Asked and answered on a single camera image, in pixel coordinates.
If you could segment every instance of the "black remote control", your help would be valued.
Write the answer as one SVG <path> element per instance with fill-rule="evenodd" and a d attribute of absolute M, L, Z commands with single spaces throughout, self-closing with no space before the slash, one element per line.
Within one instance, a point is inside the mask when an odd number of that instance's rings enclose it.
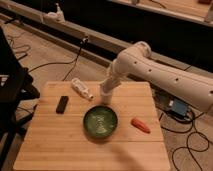
<path fill-rule="evenodd" d="M 64 113 L 68 100 L 69 100 L 68 96 L 61 96 L 56 108 L 56 113 L 58 114 Z"/>

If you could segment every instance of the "white object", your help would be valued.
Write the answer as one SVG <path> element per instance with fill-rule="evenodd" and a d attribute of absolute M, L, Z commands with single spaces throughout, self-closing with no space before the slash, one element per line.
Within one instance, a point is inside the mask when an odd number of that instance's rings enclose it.
<path fill-rule="evenodd" d="M 121 51 L 111 63 L 107 79 L 100 85 L 102 102 L 109 103 L 113 89 L 121 84 L 120 78 L 131 73 L 200 111 L 213 114 L 213 79 L 159 64 L 150 56 L 151 49 L 145 42 Z"/>
<path fill-rule="evenodd" d="M 93 95 L 90 93 L 89 88 L 78 78 L 73 78 L 71 83 L 72 83 L 73 89 L 77 91 L 81 96 L 83 96 L 87 100 L 93 99 Z"/>
<path fill-rule="evenodd" d="M 46 17 L 63 23 L 65 22 L 64 13 L 61 10 L 58 3 L 56 3 L 56 6 L 57 6 L 57 12 L 49 12 L 46 14 Z"/>
<path fill-rule="evenodd" d="M 57 20 L 59 22 L 65 22 L 63 11 L 61 10 L 61 8 L 60 8 L 60 6 L 59 6 L 58 3 L 56 3 L 56 6 L 57 6 L 57 12 L 56 12 L 56 14 L 58 15 Z"/>
<path fill-rule="evenodd" d="M 49 13 L 47 13 L 46 17 L 51 18 L 53 20 L 58 20 L 58 15 L 55 12 L 49 12 Z"/>

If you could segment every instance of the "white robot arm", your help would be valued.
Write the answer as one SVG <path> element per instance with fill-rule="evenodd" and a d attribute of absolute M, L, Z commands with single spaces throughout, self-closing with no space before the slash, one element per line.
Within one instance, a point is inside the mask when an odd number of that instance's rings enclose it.
<path fill-rule="evenodd" d="M 110 103 L 113 89 L 121 84 L 120 78 L 131 73 L 200 111 L 213 114 L 213 79 L 159 64 L 149 59 L 150 56 L 151 49 L 145 42 L 121 51 L 100 85 L 102 102 Z"/>

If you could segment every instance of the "green bowl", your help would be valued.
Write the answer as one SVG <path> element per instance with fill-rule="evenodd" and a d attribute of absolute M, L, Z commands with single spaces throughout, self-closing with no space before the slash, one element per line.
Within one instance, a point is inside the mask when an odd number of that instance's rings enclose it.
<path fill-rule="evenodd" d="M 95 106 L 86 112 L 83 122 L 90 137 L 106 138 L 116 129 L 118 118 L 111 108 Z"/>

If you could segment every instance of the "floor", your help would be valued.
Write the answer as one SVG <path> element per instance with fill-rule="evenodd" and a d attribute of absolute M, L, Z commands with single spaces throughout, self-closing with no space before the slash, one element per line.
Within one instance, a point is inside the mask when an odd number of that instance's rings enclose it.
<path fill-rule="evenodd" d="M 5 30 L 6 35 L 10 35 L 13 37 L 17 36 L 19 37 L 21 35 L 19 38 L 14 39 L 15 42 L 14 47 L 26 44 L 31 46 L 31 49 L 28 51 L 28 56 L 20 60 L 21 64 L 23 66 L 28 67 L 29 69 L 32 69 L 40 64 L 48 62 L 56 62 L 56 61 L 69 62 L 76 57 L 76 53 L 73 53 L 53 42 L 47 41 L 39 37 L 36 34 L 36 32 L 28 32 L 25 29 L 25 26 L 17 27 L 16 25 L 8 24 L 4 25 L 3 28 Z M 163 57 L 161 55 L 159 56 L 156 55 L 155 57 L 158 59 L 162 59 L 168 63 L 172 63 L 174 65 L 180 65 L 180 67 L 186 66 L 185 64 L 171 60 L 170 58 Z M 46 81 L 62 80 L 71 67 L 72 66 L 70 65 L 50 65 L 43 68 L 39 68 L 38 70 L 31 72 L 31 75 L 35 80 L 34 85 L 39 90 L 42 90 L 42 87 L 44 86 Z M 212 73 L 208 73 L 194 67 L 191 67 L 189 71 L 213 78 Z M 74 77 L 78 77 L 83 81 L 88 80 L 101 81 L 105 78 L 105 75 L 106 75 L 106 67 L 99 65 L 92 60 L 86 59 L 83 56 L 80 56 L 75 69 L 73 70 L 73 72 L 70 73 L 67 80 L 71 80 Z M 36 104 L 36 101 L 22 103 L 20 106 L 31 109 L 34 104 Z M 17 111 L 17 113 L 19 115 L 23 115 L 22 111 Z M 176 131 L 183 131 L 188 129 L 189 127 L 189 125 L 179 124 L 165 115 L 161 119 L 161 125 L 163 127 Z M 196 120 L 196 127 L 200 132 L 204 133 L 209 140 L 213 141 L 213 134 L 212 134 L 213 117 L 209 115 L 204 115 L 200 117 L 199 119 Z M 190 133 L 193 132 L 193 130 L 186 134 L 176 134 L 166 131 L 164 129 L 162 129 L 162 132 L 165 138 L 168 156 L 171 161 L 171 170 L 174 171 L 176 169 L 174 168 L 172 162 L 172 152 L 178 147 L 186 146 L 186 138 Z M 19 136 L 17 136 L 12 145 L 8 158 L 5 162 L 3 171 L 12 170 L 12 166 L 15 161 L 16 155 L 19 151 L 21 141 L 22 139 Z M 189 143 L 191 148 L 196 148 L 199 150 L 204 149 L 207 145 L 207 142 L 203 138 L 201 138 L 198 134 L 192 134 Z M 201 153 L 192 152 L 192 153 L 197 158 L 198 162 L 200 163 L 204 171 L 213 171 L 212 145 L 210 145 L 210 148 L 206 152 Z M 177 153 L 175 154 L 175 163 L 181 171 L 200 170 L 199 167 L 196 165 L 196 163 L 192 160 L 192 157 L 189 155 L 189 152 L 186 149 L 181 149 L 177 151 Z"/>

